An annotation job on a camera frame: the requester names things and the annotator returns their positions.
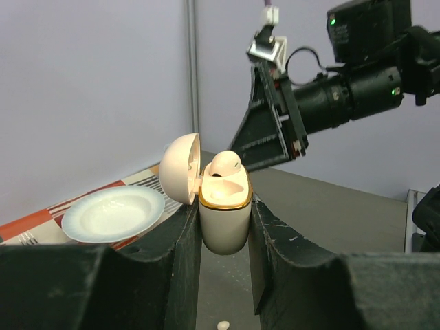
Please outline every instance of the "black and white stripe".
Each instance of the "black and white stripe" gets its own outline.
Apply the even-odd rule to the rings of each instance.
[[[140,180],[138,182],[134,182],[131,184],[131,186],[143,186],[143,187],[149,187],[152,188],[159,193],[161,193],[162,196],[165,198],[165,211],[168,214],[173,214],[177,211],[177,209],[181,206],[180,203],[172,200],[170,197],[168,197],[165,192],[162,190],[162,187],[160,186],[159,178],[155,175],[151,177],[147,177],[146,179]]]

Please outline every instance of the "vertical pipe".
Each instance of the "vertical pipe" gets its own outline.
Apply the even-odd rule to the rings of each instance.
[[[197,73],[197,17],[196,0],[185,0],[186,30],[188,35],[188,71],[190,87],[190,107],[192,115],[192,132],[199,128],[199,82]]]

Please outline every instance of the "plate rim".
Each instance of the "plate rim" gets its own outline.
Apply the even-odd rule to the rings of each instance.
[[[109,193],[111,193],[111,191],[115,191],[115,190],[126,190],[127,188],[133,190],[139,190],[139,191],[144,191],[144,192],[148,192],[148,194],[150,195],[155,195],[157,197],[157,200],[160,202],[160,204],[158,205],[158,209],[157,209],[157,218],[155,220],[153,220],[148,226],[144,226],[141,230],[134,230],[132,231],[132,233],[130,234],[126,234],[126,235],[121,235],[118,237],[118,239],[108,239],[105,238],[105,235],[103,235],[102,239],[90,239],[89,237],[86,239],[81,239],[80,235],[75,235],[75,232],[72,234],[72,231],[70,230],[66,230],[66,228],[64,227],[64,223],[72,223],[72,219],[75,219],[75,213],[78,212],[79,210],[81,210],[82,208],[84,208],[84,206],[86,204],[88,204],[89,200],[91,198],[96,198],[98,195],[107,195]],[[154,226],[160,219],[160,217],[163,215],[165,210],[165,198],[164,196],[157,191],[154,188],[150,188],[150,187],[145,187],[145,186],[132,186],[132,185],[128,185],[128,186],[117,186],[117,187],[110,187],[110,188],[105,188],[102,190],[98,190],[96,192],[93,192],[89,195],[85,195],[83,197],[81,197],[80,199],[78,199],[77,201],[75,201],[72,206],[64,213],[63,218],[61,219],[61,229],[63,230],[63,232],[66,234],[67,237],[69,237],[70,239],[77,241],[79,243],[91,243],[91,244],[100,244],[100,243],[117,243],[120,241],[123,241],[125,239],[130,239],[131,237],[135,237],[137,234],[144,232],[146,230],[148,230],[149,228],[151,228],[152,226]]]

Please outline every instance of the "gray table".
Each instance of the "gray table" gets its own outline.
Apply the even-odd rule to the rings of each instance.
[[[202,166],[213,154],[202,154]],[[252,173],[254,191],[271,211],[308,239],[334,252],[403,252],[406,203],[279,170]],[[197,330],[260,329],[254,316],[248,247],[216,256],[203,247]]]

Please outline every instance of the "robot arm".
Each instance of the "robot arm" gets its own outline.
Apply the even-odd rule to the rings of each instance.
[[[421,106],[440,92],[440,34],[412,25],[410,0],[350,1],[328,11],[327,31],[341,66],[323,67],[296,89],[289,58],[275,56],[276,40],[285,51],[287,39],[267,36],[273,27],[265,25],[248,50],[252,91],[230,146],[250,172],[304,156],[307,134],[398,108],[404,94],[415,95]]]

